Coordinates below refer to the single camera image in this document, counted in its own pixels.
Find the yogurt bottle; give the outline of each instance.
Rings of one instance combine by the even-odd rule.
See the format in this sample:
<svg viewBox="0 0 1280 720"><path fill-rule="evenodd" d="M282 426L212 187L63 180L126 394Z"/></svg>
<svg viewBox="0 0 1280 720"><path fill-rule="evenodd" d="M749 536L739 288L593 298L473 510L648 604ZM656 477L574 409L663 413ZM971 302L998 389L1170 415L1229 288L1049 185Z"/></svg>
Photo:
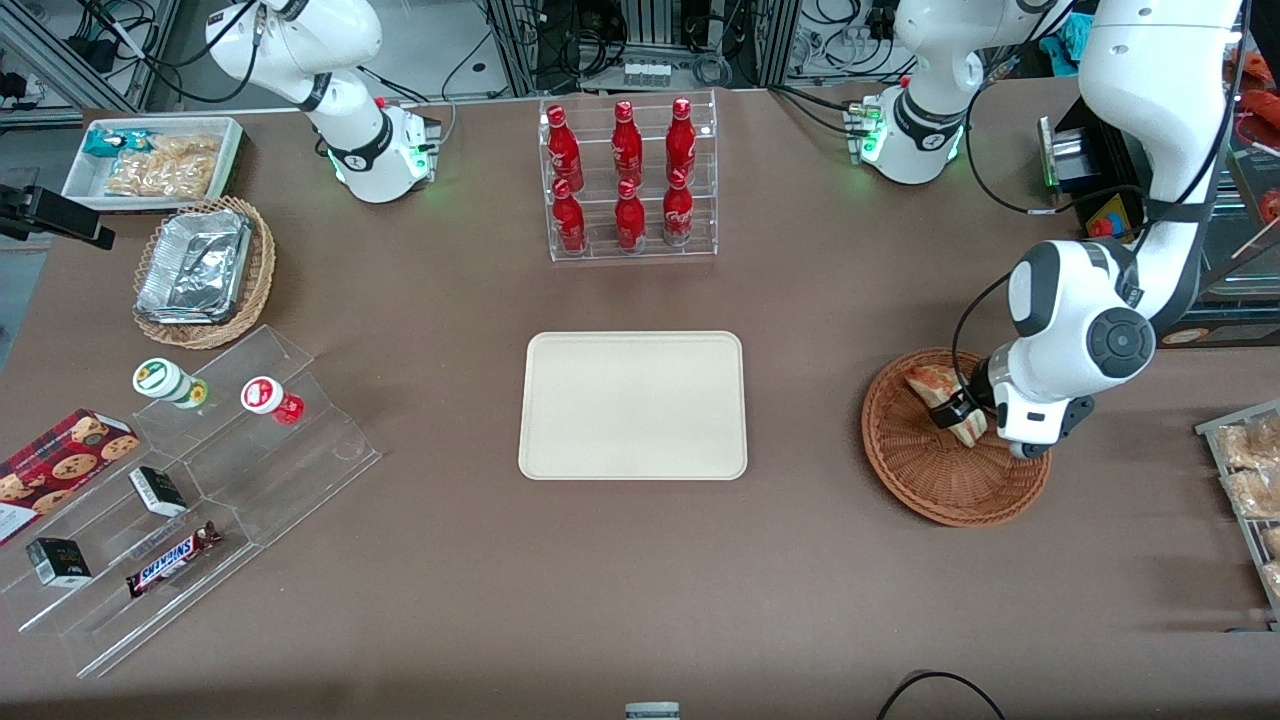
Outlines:
<svg viewBox="0 0 1280 720"><path fill-rule="evenodd" d="M152 357L133 372L133 389L152 398L173 402L180 410L198 407L209 398L209 383L188 375L164 357Z"/></svg>
<svg viewBox="0 0 1280 720"><path fill-rule="evenodd" d="M271 415L282 425L297 423L305 409L301 397L284 392L284 386L266 375L244 383L241 405L250 413Z"/></svg>

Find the wicker basket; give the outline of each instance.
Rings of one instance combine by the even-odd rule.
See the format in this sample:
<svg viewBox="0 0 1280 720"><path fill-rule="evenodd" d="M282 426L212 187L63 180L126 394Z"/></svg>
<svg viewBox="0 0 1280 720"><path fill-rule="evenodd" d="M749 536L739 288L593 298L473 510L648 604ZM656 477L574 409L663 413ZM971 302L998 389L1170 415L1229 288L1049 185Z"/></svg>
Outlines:
<svg viewBox="0 0 1280 720"><path fill-rule="evenodd" d="M236 315L221 325L161 325L142 319L137 313L133 320L142 328L147 337L156 342L177 345L187 350L209 350L219 345L238 338L257 323L262 307L266 305L266 296L271 292L271 273L275 270L275 241L271 238L271 228L262 222L262 215L252 205L237 197L219 197L184 209L182 213L214 213L216 210L236 210L253 222L253 237L250 240L250 255L244 266L244 279L241 286L239 309ZM157 227L151 233L151 242L142 251L142 260L137 272L133 273L133 291L142 290L142 279L151 266L151 254L155 252L156 240L160 237Z"/></svg>
<svg viewBox="0 0 1280 720"><path fill-rule="evenodd" d="M1007 523L1039 497L1048 454L1018 460L991 428L968 448L929 420L928 409L904 374L920 365L951 365L951 351L920 350L890 363L863 401L863 447L881 482L908 507L957 528ZM961 352L972 373L978 356Z"/></svg>

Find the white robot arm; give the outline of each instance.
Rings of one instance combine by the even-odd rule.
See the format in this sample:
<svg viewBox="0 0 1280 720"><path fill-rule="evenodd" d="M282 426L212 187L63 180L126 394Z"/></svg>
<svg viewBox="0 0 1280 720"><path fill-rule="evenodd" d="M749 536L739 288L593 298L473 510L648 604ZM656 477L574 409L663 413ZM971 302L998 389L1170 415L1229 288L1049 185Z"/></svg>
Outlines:
<svg viewBox="0 0 1280 720"><path fill-rule="evenodd" d="M1152 168L1137 246L1048 241L1009 278L1019 338L975 378L1016 455L1034 456L1092 409L1093 393L1133 379L1156 351L1155 328L1187 311L1199 284L1197 231L1226 113L1222 50L1240 0L1110 0L1080 60L1080 96L1137 138ZM1206 160L1210 165L1206 170Z"/></svg>
<svg viewBox="0 0 1280 720"><path fill-rule="evenodd" d="M884 177L919 184L955 158L969 101L986 78L977 51L1048 35L1071 0L902 0L895 37L915 53L908 87L864 99L879 118L865 123L860 160Z"/></svg>
<svg viewBox="0 0 1280 720"><path fill-rule="evenodd" d="M421 117L379 106L351 68L378 55L383 28L365 0L261 0L209 17L205 37L229 76L297 105L329 145L338 179L367 202L388 202L428 182L434 163Z"/></svg>
<svg viewBox="0 0 1280 720"><path fill-rule="evenodd" d="M1187 311L1198 292L1198 225L1221 143L1222 51L1242 0L1103 0L1080 60L1080 96L1103 122L1137 138L1152 182L1135 245L1047 241L1009 275L1019 338L984 360L973 400L996 409L1000 436L1030 457L1083 420L1092 395L1140 373L1155 328ZM928 182L955 154L983 70L972 50L1051 32L1069 0L902 0L895 32L920 70L882 108L863 160L891 179Z"/></svg>

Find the coca-cola bottle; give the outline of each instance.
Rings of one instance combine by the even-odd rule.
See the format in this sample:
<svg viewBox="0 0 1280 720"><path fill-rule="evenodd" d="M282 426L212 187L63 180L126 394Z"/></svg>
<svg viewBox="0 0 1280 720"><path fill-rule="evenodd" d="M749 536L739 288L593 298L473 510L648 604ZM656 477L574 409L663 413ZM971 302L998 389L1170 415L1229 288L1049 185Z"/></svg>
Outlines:
<svg viewBox="0 0 1280 720"><path fill-rule="evenodd" d="M671 127L667 128L667 177L671 170L680 168L685 170L685 177L694 176L694 141L698 132L694 122L689 117L694 111L692 102L687 97L677 97L671 104Z"/></svg>
<svg viewBox="0 0 1280 720"><path fill-rule="evenodd" d="M618 249L627 255L644 252L644 205L636 197L635 181L618 181L618 204L613 215L618 223Z"/></svg>
<svg viewBox="0 0 1280 720"><path fill-rule="evenodd" d="M561 245L568 255L581 255L586 252L586 223L582 220L582 206L577 204L570 191L568 181L556 178L552 182L552 217L556 218L556 233L561 237Z"/></svg>
<svg viewBox="0 0 1280 720"><path fill-rule="evenodd" d="M620 100L613 106L613 165L618 169L620 179L641 183L640 174L644 170L644 141L640 131L636 129L634 109L631 102Z"/></svg>
<svg viewBox="0 0 1280 720"><path fill-rule="evenodd" d="M564 124L564 108L552 105L547 109L547 122L552 126L547 140L547 151L552 156L552 169L556 177L568 181L571 192L582 190L582 155L577 150L577 137Z"/></svg>
<svg viewBox="0 0 1280 720"><path fill-rule="evenodd" d="M671 187L662 197L662 240L672 247L689 243L694 227L694 195L689 192L685 170L673 168L668 176Z"/></svg>

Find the brown table surface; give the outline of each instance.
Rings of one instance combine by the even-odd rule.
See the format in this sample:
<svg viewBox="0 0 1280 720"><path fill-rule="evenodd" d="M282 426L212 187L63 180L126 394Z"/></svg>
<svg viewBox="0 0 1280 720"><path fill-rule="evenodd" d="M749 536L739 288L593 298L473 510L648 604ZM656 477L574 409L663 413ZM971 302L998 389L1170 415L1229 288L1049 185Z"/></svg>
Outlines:
<svg viewBox="0 0 1280 720"><path fill-rule="evenodd" d="M860 92L837 92L856 97ZM1012 717L1275 717L1280 637L1192 425L1280 395L1275 352L1166 351L1055 450L1041 500L983 530L913 515L855 418L876 372L950 341L964 305L1071 219L852 168L763 91L718 92L713 264L553 268L536 102L472 105L439 181L353 200L301 114L241 115L237 191L279 245L262 320L387 456L100 680L0 623L5 717L870 717L908 673L970 676ZM974 151L1027 202L1034 120L1070 82L996 87ZM835 113L823 113L835 119ZM73 407L128 416L163 352L129 315L155 218L55 243L0 374L0 447ZM535 483L516 464L543 331L742 340L750 468L728 483ZM1012 337L998 297L966 328ZM635 432L644 432L636 428ZM896 717L983 717L942 680Z"/></svg>

